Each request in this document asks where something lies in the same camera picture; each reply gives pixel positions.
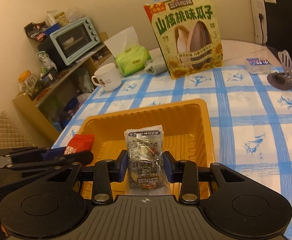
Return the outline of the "wooden shelf cabinet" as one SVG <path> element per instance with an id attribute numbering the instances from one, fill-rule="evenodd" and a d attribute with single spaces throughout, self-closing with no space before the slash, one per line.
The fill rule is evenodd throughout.
<path id="1" fill-rule="evenodd" d="M 12 100 L 13 104 L 22 117 L 52 145 L 61 134 L 53 125 L 53 115 L 61 116 L 68 101 L 81 93 L 77 78 L 79 71 L 84 70 L 91 77 L 104 62 L 111 59 L 109 49 L 101 44 L 63 70 L 62 77 L 42 90 L 35 99 L 23 93 Z"/>

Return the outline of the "blue checked tablecloth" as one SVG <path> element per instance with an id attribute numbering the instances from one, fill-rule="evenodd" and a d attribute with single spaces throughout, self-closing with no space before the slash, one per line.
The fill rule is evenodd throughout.
<path id="1" fill-rule="evenodd" d="M 91 115 L 197 98 L 207 103 L 217 161 L 280 192 L 292 205 L 292 89 L 275 89 L 265 75 L 244 66 L 177 80 L 168 73 L 137 73 L 114 92 L 96 89 L 54 147 L 66 146 Z M 292 239 L 292 221 L 285 235 Z"/>

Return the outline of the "orange lid snack jar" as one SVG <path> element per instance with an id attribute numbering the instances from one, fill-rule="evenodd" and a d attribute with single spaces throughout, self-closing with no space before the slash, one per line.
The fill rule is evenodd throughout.
<path id="1" fill-rule="evenodd" d="M 30 97 L 34 97 L 41 88 L 39 79 L 29 70 L 26 70 L 19 76 L 18 82 L 20 93 L 26 93 Z"/>

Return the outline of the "sunflower seed bag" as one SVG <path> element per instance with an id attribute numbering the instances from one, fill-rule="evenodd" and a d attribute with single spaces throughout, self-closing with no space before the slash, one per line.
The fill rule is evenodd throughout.
<path id="1" fill-rule="evenodd" d="M 144 10 L 172 79 L 223 65 L 213 0 L 157 0 Z"/>

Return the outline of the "black white appliance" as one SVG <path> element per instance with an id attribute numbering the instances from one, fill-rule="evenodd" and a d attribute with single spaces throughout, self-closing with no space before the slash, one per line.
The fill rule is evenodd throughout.
<path id="1" fill-rule="evenodd" d="M 292 59 L 292 0 L 250 0 L 254 40 L 275 56 L 286 50 Z"/>

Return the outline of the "green tissue pack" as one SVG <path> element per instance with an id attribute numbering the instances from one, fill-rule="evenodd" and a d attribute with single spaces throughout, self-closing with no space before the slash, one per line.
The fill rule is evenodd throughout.
<path id="1" fill-rule="evenodd" d="M 123 77 L 142 70 L 146 61 L 151 59 L 149 51 L 139 44 L 134 27 L 113 35 L 104 44 L 113 55 L 115 64 Z"/>

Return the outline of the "orange plastic tray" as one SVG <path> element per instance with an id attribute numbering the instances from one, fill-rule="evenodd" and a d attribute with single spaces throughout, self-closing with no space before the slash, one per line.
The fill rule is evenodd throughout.
<path id="1" fill-rule="evenodd" d="M 94 135 L 93 164 L 82 172 L 90 199 L 118 195 L 175 195 L 196 205 L 208 190 L 215 161 L 206 102 L 201 99 L 92 116 L 79 131 Z"/>

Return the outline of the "white cartoon mug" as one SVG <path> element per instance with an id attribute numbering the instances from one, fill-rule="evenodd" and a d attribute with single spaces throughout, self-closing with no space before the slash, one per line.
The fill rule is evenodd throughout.
<path id="1" fill-rule="evenodd" d="M 106 64 L 97 69 L 91 80 L 95 86 L 106 92 L 116 90 L 121 85 L 121 74 L 114 63 Z"/>

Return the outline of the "left quilted chair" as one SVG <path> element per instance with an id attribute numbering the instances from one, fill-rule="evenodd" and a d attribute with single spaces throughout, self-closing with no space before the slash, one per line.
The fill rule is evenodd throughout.
<path id="1" fill-rule="evenodd" d="M 0 149 L 35 146 L 12 121 L 6 111 L 0 111 Z"/>

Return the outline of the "phone stand with round base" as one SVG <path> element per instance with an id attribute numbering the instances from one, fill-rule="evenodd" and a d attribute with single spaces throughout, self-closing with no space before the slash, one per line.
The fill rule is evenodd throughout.
<path id="1" fill-rule="evenodd" d="M 283 72 L 274 72 L 267 76 L 269 84 L 279 90 L 292 89 L 292 59 L 287 50 L 278 52 Z"/>

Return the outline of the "red pillow snack packet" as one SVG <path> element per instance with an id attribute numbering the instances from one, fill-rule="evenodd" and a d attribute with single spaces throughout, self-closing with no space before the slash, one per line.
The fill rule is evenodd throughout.
<path id="1" fill-rule="evenodd" d="M 82 151 L 90 151 L 94 144 L 93 134 L 76 134 L 68 142 L 64 155 L 74 154 Z"/>

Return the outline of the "grey mixed nuts packet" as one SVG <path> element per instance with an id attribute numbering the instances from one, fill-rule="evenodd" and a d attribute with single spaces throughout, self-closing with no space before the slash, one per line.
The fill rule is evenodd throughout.
<path id="1" fill-rule="evenodd" d="M 162 126 L 128 129 L 124 135 L 128 154 L 126 193 L 169 194 L 162 156 L 164 136 Z"/>

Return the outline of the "mint toaster oven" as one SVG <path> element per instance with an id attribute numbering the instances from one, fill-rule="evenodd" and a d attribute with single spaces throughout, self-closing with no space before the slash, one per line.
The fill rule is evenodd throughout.
<path id="1" fill-rule="evenodd" d="M 58 70 L 63 70 L 100 43 L 92 21 L 83 17 L 52 32 L 37 48 L 48 54 Z"/>

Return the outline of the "small clear blue box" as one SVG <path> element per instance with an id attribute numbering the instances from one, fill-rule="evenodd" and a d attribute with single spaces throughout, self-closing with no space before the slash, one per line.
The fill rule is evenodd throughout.
<path id="1" fill-rule="evenodd" d="M 264 57 L 245 59 L 245 67 L 251 74 L 270 74 L 272 64 Z"/>

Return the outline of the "grey folded cloth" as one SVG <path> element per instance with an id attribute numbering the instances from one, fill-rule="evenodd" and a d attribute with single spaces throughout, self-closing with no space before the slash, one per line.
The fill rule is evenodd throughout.
<path id="1" fill-rule="evenodd" d="M 162 56 L 158 56 L 154 59 L 145 61 L 144 70 L 148 74 L 158 75 L 166 72 L 168 69 L 164 58 Z"/>

